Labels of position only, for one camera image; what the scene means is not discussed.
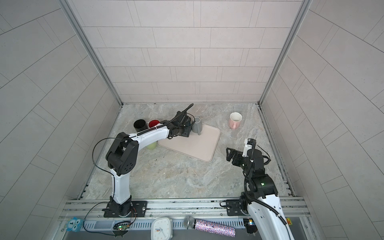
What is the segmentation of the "light green mug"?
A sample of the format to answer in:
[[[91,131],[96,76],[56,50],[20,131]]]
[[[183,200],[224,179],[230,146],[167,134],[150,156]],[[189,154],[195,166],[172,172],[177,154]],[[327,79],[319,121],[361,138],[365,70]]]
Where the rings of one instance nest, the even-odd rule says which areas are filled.
[[[152,144],[147,145],[146,148],[149,150],[153,150],[156,148],[156,146],[157,146],[157,142],[154,142]]]

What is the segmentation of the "metal corner wall profile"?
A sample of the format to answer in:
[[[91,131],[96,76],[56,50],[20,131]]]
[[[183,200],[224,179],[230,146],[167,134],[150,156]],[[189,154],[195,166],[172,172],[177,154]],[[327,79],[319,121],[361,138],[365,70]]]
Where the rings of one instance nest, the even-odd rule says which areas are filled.
[[[294,19],[294,22],[293,22],[293,25],[289,31],[289,34],[287,36],[287,39],[285,40],[285,43],[283,45],[283,48],[281,50],[281,53],[278,57],[278,60],[273,68],[273,71],[271,73],[271,76],[267,82],[267,85],[266,85],[266,88],[265,90],[263,91],[263,94],[261,96],[261,99],[260,101],[258,102],[259,106],[262,106],[263,103],[266,101],[266,98],[268,96],[268,93],[269,91],[271,90],[272,88],[272,85],[277,77],[277,74],[284,62],[284,59],[285,57],[287,56],[288,52],[289,52],[289,49],[297,35],[297,32],[306,16],[306,13],[308,12],[309,10],[309,7],[311,5],[312,1],[311,0],[304,0],[299,8],[299,11],[297,13],[297,16],[295,17]]]

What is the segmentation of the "beige plastic tray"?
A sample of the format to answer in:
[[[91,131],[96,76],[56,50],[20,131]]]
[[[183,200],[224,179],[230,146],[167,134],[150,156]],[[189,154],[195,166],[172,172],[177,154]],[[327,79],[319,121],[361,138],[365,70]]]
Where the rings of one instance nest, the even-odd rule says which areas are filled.
[[[188,138],[178,136],[171,140],[160,140],[158,144],[203,162],[210,162],[213,159],[220,134],[220,129],[203,124],[200,135],[192,132]]]

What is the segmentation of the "white mug red inside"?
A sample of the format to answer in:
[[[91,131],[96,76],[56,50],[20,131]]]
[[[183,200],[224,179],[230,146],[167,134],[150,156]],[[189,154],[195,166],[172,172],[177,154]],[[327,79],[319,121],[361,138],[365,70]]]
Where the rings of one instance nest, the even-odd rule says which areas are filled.
[[[151,121],[149,121],[149,123],[148,123],[148,127],[149,127],[149,128],[155,127],[155,126],[157,126],[159,123],[160,123],[160,121],[157,120],[157,119],[151,120]]]

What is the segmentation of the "metal base rail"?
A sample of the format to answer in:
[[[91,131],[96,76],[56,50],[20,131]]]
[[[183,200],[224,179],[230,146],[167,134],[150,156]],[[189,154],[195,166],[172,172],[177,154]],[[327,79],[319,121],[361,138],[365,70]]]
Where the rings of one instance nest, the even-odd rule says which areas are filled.
[[[154,220],[170,218],[175,230],[183,230],[183,219],[191,216],[195,219],[211,221],[235,229],[245,229],[243,219],[251,219],[240,210],[238,198],[207,199],[146,199],[133,201],[134,213],[127,217],[104,217],[102,209],[105,200],[69,200],[58,217],[58,232],[65,234],[67,222],[74,217],[84,219],[80,232],[106,233],[121,236],[128,231],[151,229]],[[122,221],[131,221],[128,231],[114,231],[113,226]]]

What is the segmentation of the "white square clock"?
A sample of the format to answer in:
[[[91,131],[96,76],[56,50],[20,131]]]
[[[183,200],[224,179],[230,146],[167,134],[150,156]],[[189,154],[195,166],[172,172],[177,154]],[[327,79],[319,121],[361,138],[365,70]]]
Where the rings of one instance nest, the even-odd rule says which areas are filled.
[[[151,240],[171,240],[173,237],[173,220],[159,218],[151,226]]]

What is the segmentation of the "small black circuit device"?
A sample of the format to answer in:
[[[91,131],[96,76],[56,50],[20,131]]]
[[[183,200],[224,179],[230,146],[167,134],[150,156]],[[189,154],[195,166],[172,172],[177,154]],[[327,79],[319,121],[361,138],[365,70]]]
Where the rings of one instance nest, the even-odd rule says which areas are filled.
[[[256,223],[253,219],[243,219],[243,222],[248,234],[255,234],[258,231]]]

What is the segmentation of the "blue white power socket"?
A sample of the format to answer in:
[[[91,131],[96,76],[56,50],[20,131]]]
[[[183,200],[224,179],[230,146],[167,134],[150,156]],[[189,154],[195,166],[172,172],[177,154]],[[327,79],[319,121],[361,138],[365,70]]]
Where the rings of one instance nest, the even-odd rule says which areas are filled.
[[[78,219],[74,217],[73,219],[67,222],[67,232],[79,232],[83,228],[84,219]]]

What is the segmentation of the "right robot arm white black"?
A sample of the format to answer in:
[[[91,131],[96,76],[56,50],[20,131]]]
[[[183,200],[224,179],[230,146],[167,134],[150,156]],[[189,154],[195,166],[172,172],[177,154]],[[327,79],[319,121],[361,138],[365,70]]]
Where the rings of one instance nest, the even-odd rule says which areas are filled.
[[[243,151],[226,149],[226,160],[240,167],[244,174],[244,191],[240,196],[241,211],[256,224],[263,240],[293,240],[294,235],[282,210],[278,190],[265,166],[271,162],[269,154],[257,149],[252,139]]]

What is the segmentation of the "black mug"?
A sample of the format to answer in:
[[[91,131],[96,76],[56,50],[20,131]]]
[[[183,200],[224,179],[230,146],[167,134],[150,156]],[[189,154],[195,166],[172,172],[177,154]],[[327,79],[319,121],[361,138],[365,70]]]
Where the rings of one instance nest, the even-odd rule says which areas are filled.
[[[134,122],[134,128],[135,128],[136,132],[139,133],[141,131],[148,129],[148,125],[147,125],[147,122],[145,120],[139,119],[139,120],[136,120]]]

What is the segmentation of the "glittery pink microphone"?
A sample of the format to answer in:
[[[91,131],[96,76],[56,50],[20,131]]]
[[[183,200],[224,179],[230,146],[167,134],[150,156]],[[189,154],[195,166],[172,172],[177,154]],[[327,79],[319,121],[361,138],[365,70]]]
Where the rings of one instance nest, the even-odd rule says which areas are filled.
[[[228,227],[206,220],[194,219],[190,216],[184,218],[183,225],[186,229],[194,229],[201,232],[207,232],[232,238],[236,236],[236,230],[233,227]]]

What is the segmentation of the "small green circuit board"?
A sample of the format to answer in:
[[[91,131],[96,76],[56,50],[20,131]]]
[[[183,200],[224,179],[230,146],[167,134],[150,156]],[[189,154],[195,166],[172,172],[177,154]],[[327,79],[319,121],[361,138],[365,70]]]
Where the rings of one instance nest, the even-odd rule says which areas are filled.
[[[122,221],[122,222],[116,223],[113,226],[113,230],[114,231],[128,231],[128,229],[130,228],[130,225],[131,225],[131,221]]]

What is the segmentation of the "yellow warning sticker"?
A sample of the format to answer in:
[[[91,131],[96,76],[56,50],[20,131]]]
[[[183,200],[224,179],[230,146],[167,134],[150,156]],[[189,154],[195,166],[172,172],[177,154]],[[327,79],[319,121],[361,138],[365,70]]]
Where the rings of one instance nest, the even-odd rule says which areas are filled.
[[[286,221],[287,221],[287,224],[288,224],[289,226],[291,226],[291,225],[293,224],[290,218],[286,218]]]

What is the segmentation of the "left metal corner profile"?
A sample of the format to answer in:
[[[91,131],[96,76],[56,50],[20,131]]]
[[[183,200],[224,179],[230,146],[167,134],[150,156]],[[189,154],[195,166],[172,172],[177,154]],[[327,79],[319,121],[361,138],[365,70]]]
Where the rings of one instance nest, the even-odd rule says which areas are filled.
[[[97,71],[99,72],[99,74],[101,75],[101,77],[105,81],[105,83],[108,85],[109,89],[113,93],[113,95],[114,95],[115,99],[117,100],[117,102],[119,103],[119,105],[122,107],[124,103],[122,102],[121,98],[119,97],[118,92],[116,91],[116,88],[113,86],[107,72],[105,71],[104,67],[102,66],[102,63],[101,63],[99,57],[97,56],[94,48],[91,46],[90,41],[88,40],[85,32],[83,31],[83,29],[80,25],[80,22],[77,20],[77,18],[75,16],[71,6],[69,5],[68,1],[58,0],[58,3],[60,5],[61,9],[63,10],[66,18],[68,19],[69,23],[71,24],[72,28],[74,29],[75,33],[77,34],[81,44],[83,45],[86,52],[88,53],[91,61],[95,65]]]

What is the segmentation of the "pink faceted mug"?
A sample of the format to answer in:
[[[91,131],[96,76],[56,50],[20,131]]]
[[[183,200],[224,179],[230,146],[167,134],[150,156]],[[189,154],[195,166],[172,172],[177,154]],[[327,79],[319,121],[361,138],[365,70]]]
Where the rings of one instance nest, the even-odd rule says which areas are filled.
[[[238,112],[233,112],[230,114],[230,120],[229,120],[229,127],[232,130],[238,129],[241,121],[243,119],[243,116]]]

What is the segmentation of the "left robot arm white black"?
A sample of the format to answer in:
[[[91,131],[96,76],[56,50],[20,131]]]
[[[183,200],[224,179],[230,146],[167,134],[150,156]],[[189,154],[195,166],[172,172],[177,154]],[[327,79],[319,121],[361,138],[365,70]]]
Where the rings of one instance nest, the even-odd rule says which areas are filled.
[[[113,143],[106,154],[108,172],[113,177],[113,193],[102,209],[104,217],[126,217],[134,213],[136,207],[132,203],[130,191],[130,172],[134,169],[138,153],[141,149],[164,139],[174,137],[188,138],[195,120],[188,116],[188,110],[194,104],[190,104],[183,111],[178,111],[171,120],[164,120],[151,128],[134,134],[119,133],[113,138]]]

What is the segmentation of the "grey mug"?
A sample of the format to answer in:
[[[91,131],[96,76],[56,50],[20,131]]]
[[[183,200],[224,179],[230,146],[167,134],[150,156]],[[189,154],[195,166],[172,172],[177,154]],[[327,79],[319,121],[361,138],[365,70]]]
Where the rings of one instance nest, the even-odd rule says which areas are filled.
[[[199,117],[195,117],[195,121],[192,125],[192,132],[201,135],[203,129],[202,120]]]

